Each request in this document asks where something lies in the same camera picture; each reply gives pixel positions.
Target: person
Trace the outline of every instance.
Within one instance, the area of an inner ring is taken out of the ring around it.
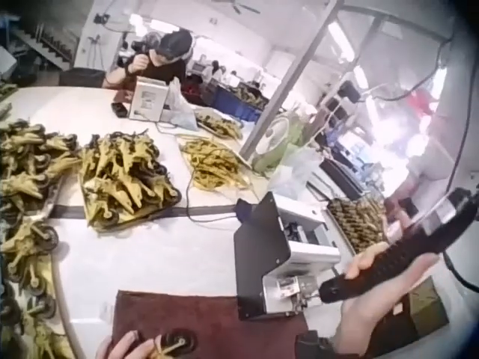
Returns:
[[[201,75],[203,76],[204,83],[209,84],[212,79],[220,82],[222,80],[223,72],[219,67],[219,62],[217,60],[213,60],[211,62],[211,66],[207,66]]]
[[[374,259],[388,248],[389,244],[380,242],[370,246],[366,251],[356,255],[346,270],[346,279],[359,276],[361,271],[372,266]],[[338,355],[363,356],[369,346],[370,338],[377,323],[407,294],[421,279],[423,274],[439,260],[437,254],[423,254],[402,274],[375,286],[369,292],[348,299],[341,306],[341,320],[335,335],[330,339],[332,349]],[[96,359],[145,359],[155,350],[155,340],[147,340],[137,346],[129,355],[138,336],[130,332],[112,349],[108,356],[109,341],[106,340],[98,349]],[[321,352],[313,354],[311,359],[321,359]]]
[[[106,74],[104,88],[135,90],[138,76],[161,80],[169,84],[175,77],[183,82],[186,77],[185,58],[191,55],[192,35],[179,30],[161,37],[150,32],[139,43],[138,53],[129,58],[125,67]]]

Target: wristwatch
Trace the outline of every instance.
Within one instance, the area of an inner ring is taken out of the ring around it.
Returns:
[[[296,336],[294,346],[296,359],[360,359],[360,355],[337,354],[328,338],[317,336],[317,331],[308,331]]]

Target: hand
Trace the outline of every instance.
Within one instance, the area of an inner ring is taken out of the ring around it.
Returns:
[[[356,278],[361,270],[371,267],[376,255],[388,246],[386,242],[380,242],[355,256],[346,272],[346,279]],[[438,259],[436,254],[423,254],[397,277],[375,286],[359,297],[344,301],[341,322],[332,340],[335,351],[343,355],[364,355],[377,323]]]
[[[136,55],[133,58],[133,62],[130,65],[128,65],[128,72],[137,73],[138,71],[142,71],[147,68],[149,63],[150,63],[150,58],[148,57],[148,55],[145,55],[145,54]]]
[[[138,342],[138,332],[130,331],[126,333],[118,344],[112,349],[108,355],[109,347],[112,344],[111,337],[106,338],[97,350],[95,359],[146,359],[155,350],[155,342],[149,339],[137,346],[131,353],[126,355],[133,343]]]

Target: black handheld device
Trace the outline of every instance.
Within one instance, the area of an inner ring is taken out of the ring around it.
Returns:
[[[454,189],[408,227],[403,237],[377,256],[373,265],[357,278],[347,280],[342,274],[323,282],[321,301],[333,303],[364,294],[401,274],[420,255],[445,251],[476,219],[478,203],[479,192],[472,195],[464,188]]]

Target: blue bin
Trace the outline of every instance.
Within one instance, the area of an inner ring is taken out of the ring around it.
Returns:
[[[248,122],[256,122],[260,118],[261,111],[243,102],[230,91],[218,86],[211,107],[224,114],[229,114]]]

